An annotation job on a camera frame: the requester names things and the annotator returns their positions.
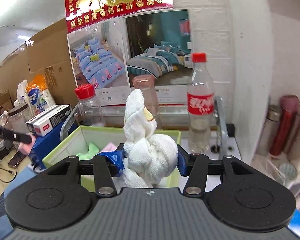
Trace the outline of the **white knotted towel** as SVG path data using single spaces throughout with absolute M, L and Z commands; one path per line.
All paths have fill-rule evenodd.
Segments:
M 156 134 L 157 122 L 145 106 L 142 91 L 133 90 L 126 101 L 123 173 L 113 181 L 123 187 L 153 188 L 169 177 L 178 163 L 176 142 L 166 134 Z

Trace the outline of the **pink sponge block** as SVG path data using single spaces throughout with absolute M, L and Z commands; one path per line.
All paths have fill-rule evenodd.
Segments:
M 112 151 L 114 151 L 116 149 L 117 149 L 117 145 L 115 145 L 112 142 L 110 142 L 106 146 L 104 146 L 104 148 L 102 148 L 102 150 L 100 150 L 100 153 L 101 152 L 112 152 Z

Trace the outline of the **green folded cloth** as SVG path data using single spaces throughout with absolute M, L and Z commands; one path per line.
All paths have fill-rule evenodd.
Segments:
M 97 155 L 99 152 L 100 149 L 93 142 L 90 142 L 88 145 L 87 152 L 78 153 L 77 156 L 79 157 L 79 160 L 90 160 L 93 158 L 93 156 Z

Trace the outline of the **red-lidded clear plastic jar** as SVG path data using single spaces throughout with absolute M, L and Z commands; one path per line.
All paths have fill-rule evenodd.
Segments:
M 99 99 L 92 84 L 85 84 L 74 90 L 79 101 L 79 112 L 83 125 L 106 127 Z

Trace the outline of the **cola bottle red label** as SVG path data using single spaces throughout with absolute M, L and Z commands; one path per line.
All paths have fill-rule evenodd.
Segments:
M 213 80 L 207 70 L 207 55 L 192 54 L 193 72 L 187 85 L 187 111 L 190 118 L 189 148 L 204 153 L 210 148 L 211 123 L 215 105 Z

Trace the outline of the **blue box under carton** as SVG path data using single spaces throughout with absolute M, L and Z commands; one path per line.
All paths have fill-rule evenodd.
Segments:
M 76 155 L 80 151 L 80 145 L 78 145 L 77 142 L 80 141 L 83 136 L 80 131 L 75 132 L 75 134 L 72 135 L 72 132 L 78 128 L 78 124 L 74 123 L 69 129 L 66 139 L 61 141 L 60 133 L 63 124 L 64 122 L 58 124 L 44 137 L 36 138 L 36 142 L 29 155 L 32 169 L 36 173 L 40 173 L 46 169 L 43 159 L 55 148 L 58 148 L 58 150 L 52 154 L 52 157 L 48 157 L 47 163 L 49 165 L 54 165 L 67 156 Z

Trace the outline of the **pink-lidded clear glass bottle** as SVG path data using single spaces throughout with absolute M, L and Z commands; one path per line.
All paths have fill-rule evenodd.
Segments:
M 162 129 L 161 117 L 159 115 L 159 102 L 154 83 L 155 77 L 153 75 L 139 75 L 133 78 L 133 86 L 142 91 L 145 107 L 155 118 L 157 129 Z

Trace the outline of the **white black red carton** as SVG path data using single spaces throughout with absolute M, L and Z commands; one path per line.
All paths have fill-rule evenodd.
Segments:
M 30 119 L 26 125 L 30 132 L 44 137 L 62 123 L 69 116 L 71 110 L 71 105 L 53 105 Z

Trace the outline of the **paper cup stack pack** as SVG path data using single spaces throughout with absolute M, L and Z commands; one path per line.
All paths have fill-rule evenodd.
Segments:
M 19 103 L 26 103 L 33 117 L 54 106 L 56 103 L 48 89 L 45 76 L 38 74 L 28 83 L 22 81 L 17 87 Z

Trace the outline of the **bedding picture poster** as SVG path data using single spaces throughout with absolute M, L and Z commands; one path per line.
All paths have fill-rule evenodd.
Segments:
M 192 73 L 187 10 L 113 18 L 67 39 L 76 85 L 93 85 L 101 105 L 123 105 L 142 75 L 154 82 L 161 105 L 186 103 Z

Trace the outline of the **red thermos flask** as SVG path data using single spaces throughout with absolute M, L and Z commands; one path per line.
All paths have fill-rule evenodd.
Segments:
M 286 144 L 292 121 L 299 108 L 299 98 L 296 95 L 284 95 L 280 99 L 280 107 L 282 110 L 280 124 L 269 151 L 272 156 L 280 155 Z

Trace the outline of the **brown cardboard box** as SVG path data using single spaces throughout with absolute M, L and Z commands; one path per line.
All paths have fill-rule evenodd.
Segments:
M 0 64 L 0 93 L 9 92 L 15 101 L 18 84 L 23 80 L 30 82 L 41 74 L 57 104 L 75 107 L 76 82 L 67 33 L 66 19 L 62 19 L 34 35 L 25 49 L 11 53 Z

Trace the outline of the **grey metal clamp bracket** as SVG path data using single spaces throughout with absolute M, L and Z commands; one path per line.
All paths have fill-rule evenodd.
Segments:
M 215 96 L 214 115 L 217 126 L 216 152 L 218 159 L 222 160 L 224 156 L 236 154 L 236 141 L 234 138 L 235 127 L 233 124 L 226 123 L 226 114 L 223 109 L 223 99 L 220 96 Z

